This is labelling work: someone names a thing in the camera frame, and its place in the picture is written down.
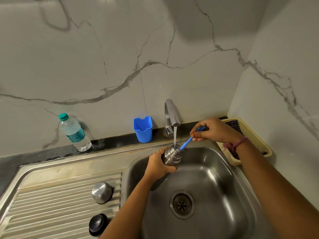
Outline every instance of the ribbed drainboard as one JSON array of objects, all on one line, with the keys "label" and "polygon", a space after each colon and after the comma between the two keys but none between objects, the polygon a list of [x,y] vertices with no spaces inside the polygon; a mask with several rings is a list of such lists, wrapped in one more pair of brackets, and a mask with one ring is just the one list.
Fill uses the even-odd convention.
[{"label": "ribbed drainboard", "polygon": [[[121,178],[122,173],[90,175],[20,190],[2,223],[6,227],[0,238],[92,238],[88,230],[91,217],[99,213],[113,217],[120,208]],[[114,188],[112,199],[104,205],[91,197],[100,181]]]}]

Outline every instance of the blue plastic cup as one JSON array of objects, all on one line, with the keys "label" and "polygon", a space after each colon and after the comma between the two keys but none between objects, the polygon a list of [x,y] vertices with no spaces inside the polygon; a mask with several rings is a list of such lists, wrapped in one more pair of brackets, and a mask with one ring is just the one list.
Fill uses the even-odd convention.
[{"label": "blue plastic cup", "polygon": [[152,140],[152,119],[151,117],[145,117],[144,119],[134,119],[134,131],[138,140],[142,143],[147,143]]}]

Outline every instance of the faucet spout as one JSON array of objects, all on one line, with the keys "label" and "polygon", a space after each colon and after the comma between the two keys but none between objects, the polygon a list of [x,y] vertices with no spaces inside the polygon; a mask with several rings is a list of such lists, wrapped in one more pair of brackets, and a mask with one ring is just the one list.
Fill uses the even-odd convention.
[{"label": "faucet spout", "polygon": [[174,136],[174,131],[172,127],[180,126],[181,122],[177,115],[176,106],[171,99],[165,100],[165,120],[164,128],[167,136],[171,138]]}]

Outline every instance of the sink drain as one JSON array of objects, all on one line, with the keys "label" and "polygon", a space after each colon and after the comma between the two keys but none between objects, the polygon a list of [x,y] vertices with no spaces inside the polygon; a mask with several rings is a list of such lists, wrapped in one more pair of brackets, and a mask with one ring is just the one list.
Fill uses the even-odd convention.
[{"label": "sink drain", "polygon": [[179,219],[190,218],[195,211],[195,203],[192,195],[185,190],[178,190],[172,194],[169,201],[172,213]]}]

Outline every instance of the bracelet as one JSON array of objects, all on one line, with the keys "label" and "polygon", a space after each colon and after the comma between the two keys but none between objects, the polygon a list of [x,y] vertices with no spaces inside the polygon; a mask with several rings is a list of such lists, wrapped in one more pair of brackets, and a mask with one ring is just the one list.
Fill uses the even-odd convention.
[{"label": "bracelet", "polygon": [[235,143],[235,144],[231,144],[230,142],[225,142],[223,143],[223,148],[228,148],[230,150],[232,150],[233,152],[235,152],[236,148],[241,145],[242,143],[244,143],[245,141],[248,141],[249,139],[247,137],[244,137],[242,140],[240,140],[239,142]]}]

